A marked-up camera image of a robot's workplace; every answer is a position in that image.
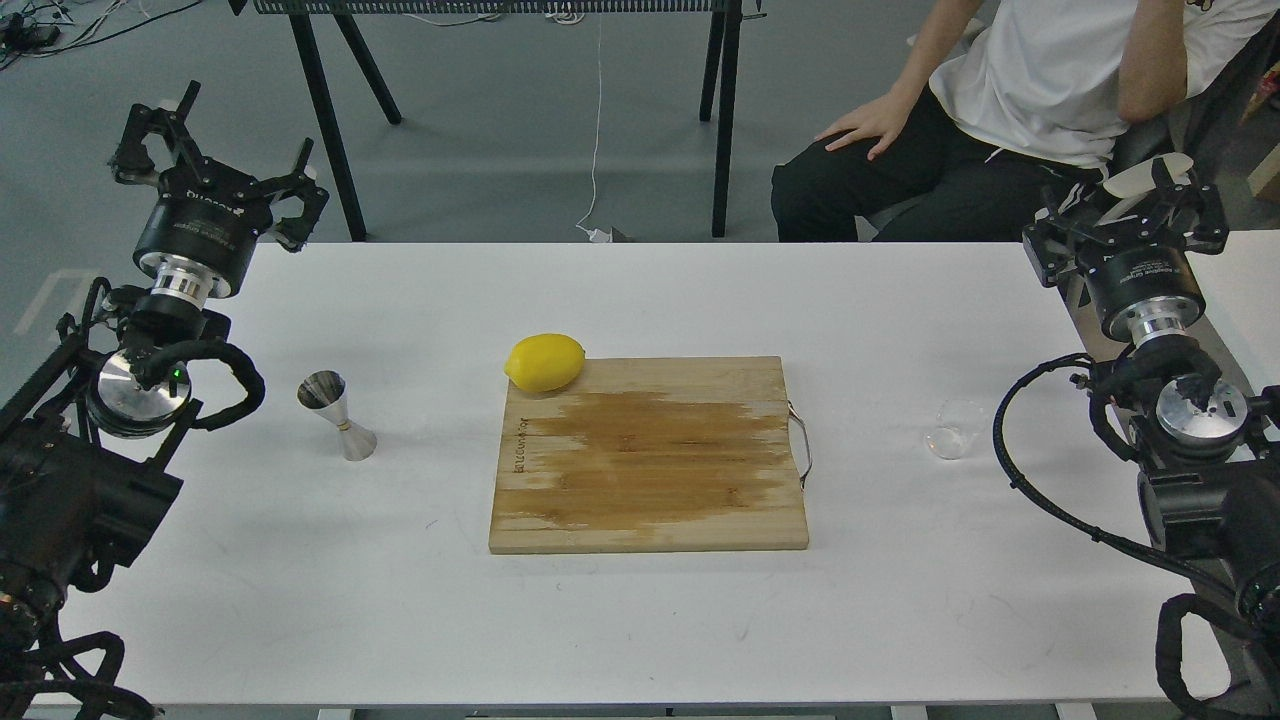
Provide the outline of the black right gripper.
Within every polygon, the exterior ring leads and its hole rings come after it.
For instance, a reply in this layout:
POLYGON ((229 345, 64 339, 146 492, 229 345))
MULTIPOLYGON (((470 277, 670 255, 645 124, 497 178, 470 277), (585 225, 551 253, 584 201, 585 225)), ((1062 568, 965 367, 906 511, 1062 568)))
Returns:
POLYGON ((1185 158, 1151 158, 1132 168, 1143 191, 1129 249, 1111 249, 1096 228, 1102 213, 1080 187, 1039 190, 1041 209, 1021 243, 1044 288, 1080 274, 1103 336, 1148 343, 1188 334, 1204 296, 1184 252, 1220 255, 1230 229, 1219 188, 1197 179, 1185 158))

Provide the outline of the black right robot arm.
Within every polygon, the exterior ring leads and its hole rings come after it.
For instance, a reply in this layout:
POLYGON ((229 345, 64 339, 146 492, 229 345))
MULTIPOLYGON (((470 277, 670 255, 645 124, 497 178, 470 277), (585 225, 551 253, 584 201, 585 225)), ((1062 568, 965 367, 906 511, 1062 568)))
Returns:
POLYGON ((1132 559, 1184 577, 1196 593, 1166 600, 1158 612, 1155 671, 1166 698, 1189 719, 1277 716, 1277 388, 1249 391, 1192 334, 1206 300, 1189 252, 1217 255, 1228 223, 1217 188, 1193 161, 1166 152, 1103 182, 1078 202, 1042 195, 1044 209, 1021 243, 1039 282, 1075 281, 1106 340, 1111 360, 1069 354, 1039 364, 995 410, 995 456, 1010 486, 1037 507, 1132 559), (1147 544, 1083 521, 1042 495, 1014 462, 1005 416, 1032 382, 1071 369, 1085 392, 1094 434, 1138 468, 1147 544), (1183 675, 1185 618, 1234 639, 1247 678, 1212 700, 1196 697, 1183 675))

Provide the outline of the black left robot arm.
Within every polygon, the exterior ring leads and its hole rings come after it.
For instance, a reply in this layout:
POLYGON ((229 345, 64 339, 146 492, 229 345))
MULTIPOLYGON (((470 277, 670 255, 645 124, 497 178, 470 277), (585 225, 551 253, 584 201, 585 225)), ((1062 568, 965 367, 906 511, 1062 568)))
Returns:
POLYGON ((23 719, 42 694, 67 694, 81 719, 156 719, 118 685, 122 638, 67 639, 70 591, 104 589, 152 539, 182 488, 166 466, 191 430, 256 411, 265 383, 209 310, 244 283, 259 240, 298 252, 329 195, 307 172, 305 140, 283 176, 260 179, 198 149, 186 120, 191 82, 173 109, 134 105, 111 173, 157 201, 133 261, 150 286, 95 278, 59 346, 3 406, 3 716, 23 719))

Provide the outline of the person's hand on lap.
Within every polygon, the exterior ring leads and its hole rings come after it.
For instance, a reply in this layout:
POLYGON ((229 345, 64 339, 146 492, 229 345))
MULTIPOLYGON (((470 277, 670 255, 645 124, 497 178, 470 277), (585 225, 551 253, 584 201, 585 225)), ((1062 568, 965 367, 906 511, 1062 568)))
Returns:
POLYGON ((813 141, 827 152, 870 141, 865 159, 874 161, 899 138, 915 105, 913 96, 886 94, 835 119, 813 141))

